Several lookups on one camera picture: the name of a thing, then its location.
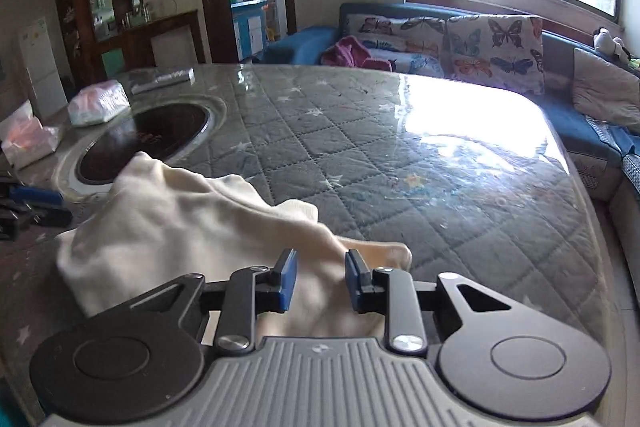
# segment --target round cooktop burner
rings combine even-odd
[[[78,180],[87,185],[112,183],[139,151],[166,160],[193,140],[208,118],[207,110],[194,103],[172,103],[133,115],[89,147],[76,167]]]

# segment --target pink cloth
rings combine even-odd
[[[320,63],[325,66],[392,71],[391,62],[382,58],[372,58],[369,50],[353,35],[340,39],[334,46],[322,52]]]

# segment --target gray ribbed platform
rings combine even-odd
[[[78,424],[57,416],[46,427]],[[497,427],[474,412],[421,360],[397,357],[375,339],[267,338],[262,349],[220,359],[171,411],[131,424],[151,427]],[[580,416],[568,427],[596,427]]]

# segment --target blue tool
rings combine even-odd
[[[0,171],[0,240],[14,241],[31,224],[66,228],[73,220],[59,192],[24,185],[8,171]]]

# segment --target blue cabinet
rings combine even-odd
[[[267,0],[238,2],[231,5],[236,33],[238,60],[261,52],[267,46]]]

